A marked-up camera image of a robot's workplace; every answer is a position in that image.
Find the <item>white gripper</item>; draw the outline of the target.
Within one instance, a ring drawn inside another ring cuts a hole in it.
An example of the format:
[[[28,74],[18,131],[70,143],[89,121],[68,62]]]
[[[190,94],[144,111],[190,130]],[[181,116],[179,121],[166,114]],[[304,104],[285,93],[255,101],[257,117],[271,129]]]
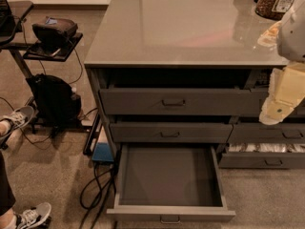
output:
[[[305,98],[305,64],[290,61],[283,69],[273,69],[270,87],[271,98],[263,103],[259,121],[276,125]]]

